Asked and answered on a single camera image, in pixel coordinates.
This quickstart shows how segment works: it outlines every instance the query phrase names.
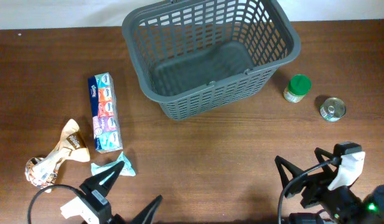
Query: basket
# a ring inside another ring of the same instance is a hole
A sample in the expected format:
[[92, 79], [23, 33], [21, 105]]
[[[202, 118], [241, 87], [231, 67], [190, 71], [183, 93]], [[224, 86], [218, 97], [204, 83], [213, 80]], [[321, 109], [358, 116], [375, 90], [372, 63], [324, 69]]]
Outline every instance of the basket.
[[301, 41], [276, 0], [173, 0], [122, 26], [143, 93], [186, 119], [259, 92]]

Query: wire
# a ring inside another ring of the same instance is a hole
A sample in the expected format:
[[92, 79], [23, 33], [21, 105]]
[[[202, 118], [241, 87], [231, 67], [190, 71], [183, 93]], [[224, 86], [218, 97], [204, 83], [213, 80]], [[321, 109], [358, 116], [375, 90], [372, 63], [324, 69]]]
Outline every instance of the wire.
[[44, 193], [46, 190], [48, 190], [48, 189], [55, 189], [55, 188], [63, 188], [63, 189], [71, 190], [78, 197], [82, 197], [82, 195], [83, 195], [81, 190], [78, 190], [78, 189], [76, 189], [76, 188], [74, 188], [72, 186], [64, 185], [64, 184], [55, 184], [55, 185], [48, 186], [48, 187], [46, 187], [44, 189], [41, 189], [40, 191], [38, 191], [34, 195], [34, 197], [32, 198], [32, 200], [30, 202], [29, 209], [27, 211], [27, 222], [28, 222], [28, 224], [31, 224], [31, 209], [32, 209], [32, 206], [33, 206], [35, 200], [37, 200], [37, 198], [40, 196], [40, 194]]
[[326, 165], [329, 165], [332, 161], [329, 159], [329, 160], [326, 160], [316, 166], [313, 166], [311, 168], [309, 168], [308, 170], [305, 170], [302, 174], [296, 176], [295, 178], [293, 178], [292, 180], [290, 180], [289, 184], [282, 190], [281, 194], [280, 194], [280, 198], [279, 198], [279, 203], [278, 203], [278, 224], [281, 224], [281, 204], [283, 203], [283, 197], [286, 195], [286, 192], [287, 190], [295, 183], [297, 182], [299, 179], [301, 179], [302, 177], [304, 177], [305, 175], [308, 175], [308, 173], [316, 170], [316, 169], [319, 169], [321, 167], [324, 167]]

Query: basket rim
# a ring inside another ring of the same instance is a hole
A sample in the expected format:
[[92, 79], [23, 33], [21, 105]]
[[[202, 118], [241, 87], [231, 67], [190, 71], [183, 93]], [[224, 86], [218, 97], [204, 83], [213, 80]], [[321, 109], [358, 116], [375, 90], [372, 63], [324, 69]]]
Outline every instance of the basket rim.
[[[182, 4], [185, 2], [188, 2], [190, 0], [185, 0], [178, 3], [171, 3], [170, 1], [162, 1], [155, 4], [150, 4], [144, 7], [140, 7], [139, 9], [135, 9], [132, 12], [130, 12], [124, 19], [123, 24], [121, 26], [123, 37], [127, 43], [128, 53], [129, 55], [136, 55], [136, 45], [133, 43], [133, 36], [131, 33], [132, 30], [132, 23], [136, 16], [140, 16], [141, 14], [147, 13], [152, 10], [161, 9], [163, 7], [170, 6], [172, 4]], [[200, 4], [205, 1], [210, 0], [193, 0], [193, 4]], [[267, 70], [275, 67], [280, 67], [284, 64], [287, 64], [289, 62], [292, 62], [296, 57], [299, 55], [301, 51], [301, 39], [298, 36], [296, 30], [292, 27], [289, 19], [287, 18], [286, 13], [283, 11], [282, 7], [279, 5], [279, 2], [277, 0], [269, 0], [271, 5], [274, 7], [274, 12], [277, 13], [278, 17], [280, 18], [280, 21], [282, 22], [282, 25], [286, 28], [286, 31], [289, 33], [289, 36], [291, 38], [291, 42], [293, 43], [293, 48], [290, 51], [290, 53], [280, 60], [267, 63], [265, 65], [255, 66], [252, 70], [248, 72], [247, 75], [253, 75], [256, 74], [259, 71]], [[195, 95], [200, 93], [201, 91], [206, 91], [210, 88], [218, 87], [236, 80], [241, 79], [242, 77], [246, 77], [246, 74], [239, 73], [232, 75], [231, 77], [225, 78], [223, 80], [220, 80], [218, 82], [215, 82], [211, 85], [202, 85], [196, 88], [193, 88], [191, 90], [185, 91], [183, 93], [179, 93], [178, 95], [174, 96], [162, 96], [155, 92], [153, 92], [149, 87], [147, 82], [149, 80], [146, 80], [143, 75], [143, 70], [141, 64], [136, 60], [135, 57], [130, 57], [132, 64], [134, 66], [134, 69], [136, 71], [136, 74], [138, 76], [139, 86], [142, 89], [142, 92], [152, 101], [158, 102], [158, 103], [173, 103], [179, 100], [183, 100], [184, 98], [190, 97], [191, 95]]]

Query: green light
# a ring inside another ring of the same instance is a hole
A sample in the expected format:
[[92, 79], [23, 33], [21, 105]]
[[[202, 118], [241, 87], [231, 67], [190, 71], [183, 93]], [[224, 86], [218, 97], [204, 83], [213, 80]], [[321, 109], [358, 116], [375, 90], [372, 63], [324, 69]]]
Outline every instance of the green light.
[[370, 203], [367, 207], [369, 210], [375, 211], [377, 210], [376, 206], [373, 203]]

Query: jar with green lid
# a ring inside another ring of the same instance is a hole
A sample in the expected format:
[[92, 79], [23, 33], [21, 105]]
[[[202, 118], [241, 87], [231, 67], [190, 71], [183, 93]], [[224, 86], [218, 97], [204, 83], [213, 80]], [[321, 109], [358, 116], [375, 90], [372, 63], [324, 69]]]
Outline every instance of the jar with green lid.
[[312, 83], [305, 75], [296, 75], [284, 90], [284, 98], [291, 103], [300, 102], [311, 90]]

